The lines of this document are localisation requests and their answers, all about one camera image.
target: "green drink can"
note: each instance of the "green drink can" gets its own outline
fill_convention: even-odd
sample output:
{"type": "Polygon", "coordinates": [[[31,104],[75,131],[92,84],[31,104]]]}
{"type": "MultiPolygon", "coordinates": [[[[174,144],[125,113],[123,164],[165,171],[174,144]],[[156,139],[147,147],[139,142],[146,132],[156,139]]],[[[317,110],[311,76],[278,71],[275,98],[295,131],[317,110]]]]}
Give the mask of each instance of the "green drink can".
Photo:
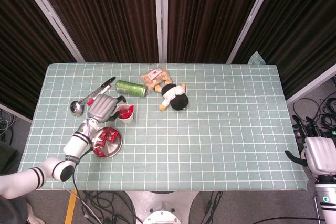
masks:
{"type": "Polygon", "coordinates": [[[135,95],[137,97],[145,97],[147,95],[147,87],[138,83],[119,80],[116,82],[115,88],[118,92],[135,95]]]}

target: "table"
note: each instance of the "table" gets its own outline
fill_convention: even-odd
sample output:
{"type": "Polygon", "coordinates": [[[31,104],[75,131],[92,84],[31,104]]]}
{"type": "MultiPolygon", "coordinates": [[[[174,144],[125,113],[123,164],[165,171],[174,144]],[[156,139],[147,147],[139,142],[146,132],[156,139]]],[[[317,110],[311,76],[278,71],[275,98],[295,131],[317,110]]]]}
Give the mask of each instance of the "table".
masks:
{"type": "MultiPolygon", "coordinates": [[[[113,158],[90,153],[76,170],[80,190],[297,190],[306,189],[297,145],[275,65],[52,64],[19,170],[62,152],[86,118],[71,115],[71,101],[85,97],[112,76],[141,83],[139,75],[165,67],[174,83],[186,83],[189,105],[159,111],[163,98],[125,95],[134,120],[116,127],[123,147],[113,158]]],[[[107,93],[118,94],[114,86],[107,93]]],[[[71,180],[47,180],[43,189],[73,189],[71,180]]]]}

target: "person's leg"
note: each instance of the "person's leg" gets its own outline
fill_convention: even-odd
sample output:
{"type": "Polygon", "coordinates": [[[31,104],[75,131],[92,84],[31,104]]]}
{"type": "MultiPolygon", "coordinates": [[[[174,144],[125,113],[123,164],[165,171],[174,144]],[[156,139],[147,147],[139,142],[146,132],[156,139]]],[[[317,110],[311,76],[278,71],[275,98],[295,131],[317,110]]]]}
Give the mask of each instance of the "person's leg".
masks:
{"type": "Polygon", "coordinates": [[[24,197],[5,199],[0,196],[0,224],[25,224],[27,219],[27,201],[24,197]]]}

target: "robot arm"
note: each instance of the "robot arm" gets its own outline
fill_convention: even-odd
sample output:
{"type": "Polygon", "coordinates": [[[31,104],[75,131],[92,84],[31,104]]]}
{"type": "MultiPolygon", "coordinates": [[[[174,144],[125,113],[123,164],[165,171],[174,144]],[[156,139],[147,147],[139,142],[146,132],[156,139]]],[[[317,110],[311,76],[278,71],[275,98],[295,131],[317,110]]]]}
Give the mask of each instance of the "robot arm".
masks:
{"type": "Polygon", "coordinates": [[[310,122],[311,133],[305,129],[305,125],[297,117],[293,116],[297,122],[306,159],[294,157],[290,151],[285,151],[286,155],[293,162],[308,166],[311,172],[317,175],[315,182],[316,191],[320,200],[324,219],[327,224],[336,223],[336,147],[332,139],[321,137],[321,131],[315,122],[307,118],[310,122]]]}
{"type": "Polygon", "coordinates": [[[82,122],[64,147],[65,160],[50,157],[37,167],[0,176],[0,195],[7,199],[16,198],[42,187],[47,178],[67,181],[72,176],[75,166],[79,164],[82,152],[91,143],[91,137],[97,131],[98,124],[117,118],[118,112],[114,116],[110,115],[120,101],[126,102],[125,97],[99,95],[88,111],[89,118],[82,122]]]}
{"type": "Polygon", "coordinates": [[[98,129],[98,121],[94,118],[84,120],[77,131],[73,134],[68,144],[64,147],[65,160],[50,157],[39,166],[0,177],[0,195],[12,199],[30,191],[41,188],[47,178],[58,181],[67,181],[73,174],[79,157],[89,144],[90,135],[98,129]]]}

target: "snack bag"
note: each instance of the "snack bag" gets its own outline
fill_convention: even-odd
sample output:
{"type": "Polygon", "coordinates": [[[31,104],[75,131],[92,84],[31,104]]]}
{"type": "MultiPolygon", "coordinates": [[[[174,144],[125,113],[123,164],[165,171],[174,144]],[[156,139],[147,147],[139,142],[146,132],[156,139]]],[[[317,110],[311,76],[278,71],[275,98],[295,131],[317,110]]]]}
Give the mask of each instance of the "snack bag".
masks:
{"type": "Polygon", "coordinates": [[[140,78],[148,89],[153,89],[162,81],[165,81],[165,84],[173,82],[165,68],[152,69],[150,72],[141,75],[140,78]]]}

